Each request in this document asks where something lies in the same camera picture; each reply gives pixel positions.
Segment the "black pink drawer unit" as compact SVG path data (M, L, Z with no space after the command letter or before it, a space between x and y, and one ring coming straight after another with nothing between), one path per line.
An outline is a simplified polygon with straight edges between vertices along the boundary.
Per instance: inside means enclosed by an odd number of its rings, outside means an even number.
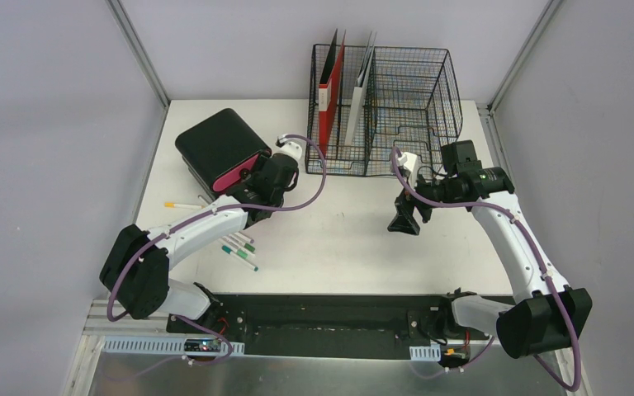
M175 140L191 174L207 195L217 197L237 184L272 150L232 108L225 108L182 132Z

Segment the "red notebook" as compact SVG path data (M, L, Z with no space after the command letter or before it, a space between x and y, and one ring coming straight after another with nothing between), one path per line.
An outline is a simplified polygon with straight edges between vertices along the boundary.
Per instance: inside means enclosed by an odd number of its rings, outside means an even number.
M327 156L334 126L341 86L344 39L338 41L338 29L334 31L319 79L319 148Z

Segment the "grey notebook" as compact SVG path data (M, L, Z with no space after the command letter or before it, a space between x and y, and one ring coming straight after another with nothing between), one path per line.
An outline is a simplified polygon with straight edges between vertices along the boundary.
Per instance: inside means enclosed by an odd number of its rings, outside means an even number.
M372 60L376 37L377 37L377 33L375 31L371 31L368 37L368 42L367 42L365 51L364 51L364 56L362 58L362 64L361 64L361 67L359 68L359 73L354 83L352 101L350 106L350 115L348 117L348 127L346 130L346 136L344 141L346 145L351 145L354 143L354 139L357 133L357 128L361 118L362 108L366 98L367 80L370 74L371 60Z

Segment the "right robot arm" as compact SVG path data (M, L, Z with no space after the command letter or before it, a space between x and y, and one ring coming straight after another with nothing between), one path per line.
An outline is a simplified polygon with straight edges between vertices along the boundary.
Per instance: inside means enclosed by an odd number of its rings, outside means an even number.
M444 337L467 328L497 337L512 358L572 348L593 306L589 292L574 289L556 271L526 224L515 188L501 167L484 167L474 144L464 140L442 147L442 179L427 181L417 155L390 151L390 162L403 191L395 201L397 215L388 229L419 233L418 211L428 222L436 208L463 208L472 214L492 243L513 291L513 303L502 304L470 292L456 292L449 308L436 315Z

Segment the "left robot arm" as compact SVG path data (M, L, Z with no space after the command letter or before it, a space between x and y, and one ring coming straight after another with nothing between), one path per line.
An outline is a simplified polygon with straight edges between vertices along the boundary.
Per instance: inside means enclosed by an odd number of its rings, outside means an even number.
M267 219L296 186L298 162L284 153L265 159L206 208L170 224L123 228L99 275L133 319L155 312L183 316L198 333L212 332L219 312L201 285L172 280L169 272L204 246Z

